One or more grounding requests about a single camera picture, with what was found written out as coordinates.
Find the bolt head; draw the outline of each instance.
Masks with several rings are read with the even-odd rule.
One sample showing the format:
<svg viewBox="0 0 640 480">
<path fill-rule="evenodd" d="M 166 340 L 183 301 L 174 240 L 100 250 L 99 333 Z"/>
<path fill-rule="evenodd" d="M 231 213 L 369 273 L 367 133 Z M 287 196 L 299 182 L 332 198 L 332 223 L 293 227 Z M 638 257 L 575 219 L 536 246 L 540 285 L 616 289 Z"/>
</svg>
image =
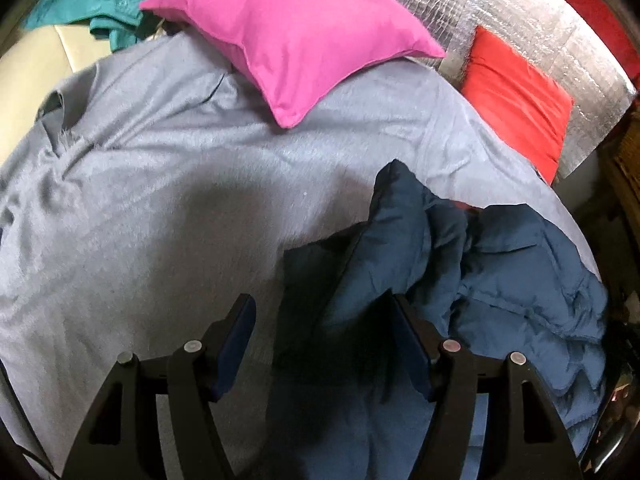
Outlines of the bolt head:
<svg viewBox="0 0 640 480">
<path fill-rule="evenodd" d="M 188 352 L 189 354 L 199 352 L 201 348 L 202 348 L 202 343 L 197 339 L 194 339 L 192 341 L 187 341 L 184 344 L 184 351 Z"/>
<path fill-rule="evenodd" d="M 511 352 L 510 359 L 511 362 L 517 364 L 518 366 L 522 366 L 527 362 L 527 358 L 524 357 L 524 354 L 520 352 Z"/>
<path fill-rule="evenodd" d="M 118 362 L 118 364 L 128 365 L 130 362 L 133 361 L 133 354 L 128 350 L 124 352 L 120 352 L 118 354 L 118 357 L 116 357 L 116 361 Z"/>
<path fill-rule="evenodd" d="M 462 348 L 460 346 L 460 343 L 453 339 L 447 339 L 444 343 L 442 343 L 442 347 L 447 352 L 451 352 L 451 353 L 459 352 L 460 348 Z"/>
</svg>

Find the pink pillow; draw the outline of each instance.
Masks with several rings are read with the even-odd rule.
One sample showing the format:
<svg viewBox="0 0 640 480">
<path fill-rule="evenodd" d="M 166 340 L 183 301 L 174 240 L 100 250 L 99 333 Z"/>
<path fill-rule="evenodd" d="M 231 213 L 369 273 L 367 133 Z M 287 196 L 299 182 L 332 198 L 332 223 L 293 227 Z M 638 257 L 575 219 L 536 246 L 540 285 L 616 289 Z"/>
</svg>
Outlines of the pink pillow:
<svg viewBox="0 0 640 480">
<path fill-rule="evenodd" d="M 146 0 L 140 9 L 194 25 L 262 91 L 283 128 L 363 67 L 445 55 L 395 0 Z"/>
</svg>

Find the bedding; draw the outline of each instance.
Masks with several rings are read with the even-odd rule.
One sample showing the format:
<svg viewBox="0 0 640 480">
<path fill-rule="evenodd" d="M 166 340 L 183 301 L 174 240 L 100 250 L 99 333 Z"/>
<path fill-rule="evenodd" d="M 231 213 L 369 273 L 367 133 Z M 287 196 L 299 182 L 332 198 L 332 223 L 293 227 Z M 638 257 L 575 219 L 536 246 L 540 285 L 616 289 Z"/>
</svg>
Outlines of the bedding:
<svg viewBox="0 0 640 480">
<path fill-rule="evenodd" d="M 558 171 L 574 99 L 484 27 L 476 28 L 462 95 L 549 183 Z"/>
<path fill-rule="evenodd" d="M 212 410 L 234 470 L 251 464 L 267 431 L 283 250 L 366 219 L 393 158 L 440 197 L 527 203 L 597 273 L 529 161 L 409 60 L 347 78 L 287 131 L 192 28 L 62 82 L 0 169 L 0 359 L 56 470 L 119 352 L 167 354 L 240 292 L 257 300 L 257 324 Z M 164 417 L 160 430 L 179 478 Z"/>
<path fill-rule="evenodd" d="M 140 8 L 200 30 L 260 89 L 283 128 L 356 70 L 445 55 L 395 0 L 146 0 Z"/>
<path fill-rule="evenodd" d="M 378 173 L 367 220 L 286 251 L 284 282 L 270 478 L 410 477 L 434 404 L 396 351 L 388 290 L 474 354 L 523 352 L 582 450 L 603 394 L 607 293 L 529 206 L 462 209 L 394 160 Z M 487 408 L 478 395 L 462 480 L 478 476 Z"/>
</svg>

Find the red pillow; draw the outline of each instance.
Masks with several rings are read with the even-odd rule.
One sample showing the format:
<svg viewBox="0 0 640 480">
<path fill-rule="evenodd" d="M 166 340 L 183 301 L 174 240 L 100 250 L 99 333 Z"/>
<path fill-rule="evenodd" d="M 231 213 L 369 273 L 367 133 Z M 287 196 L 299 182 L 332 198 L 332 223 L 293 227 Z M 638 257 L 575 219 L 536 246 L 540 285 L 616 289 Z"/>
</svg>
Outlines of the red pillow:
<svg viewBox="0 0 640 480">
<path fill-rule="evenodd" d="M 465 96 L 504 142 L 554 179 L 574 99 L 495 34 L 476 28 Z"/>
</svg>

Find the pillow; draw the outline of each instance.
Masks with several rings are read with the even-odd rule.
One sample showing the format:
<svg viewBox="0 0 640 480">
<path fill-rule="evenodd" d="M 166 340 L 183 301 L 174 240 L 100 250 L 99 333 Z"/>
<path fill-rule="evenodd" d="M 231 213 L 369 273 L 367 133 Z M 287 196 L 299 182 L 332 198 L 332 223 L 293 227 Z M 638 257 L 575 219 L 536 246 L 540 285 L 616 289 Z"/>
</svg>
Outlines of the pillow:
<svg viewBox="0 0 640 480">
<path fill-rule="evenodd" d="M 194 25 L 262 91 L 284 128 L 363 67 L 445 55 L 395 0 L 146 0 L 140 8 Z"/>
<path fill-rule="evenodd" d="M 551 184 L 574 99 L 483 27 L 476 29 L 462 95 Z"/>
</svg>

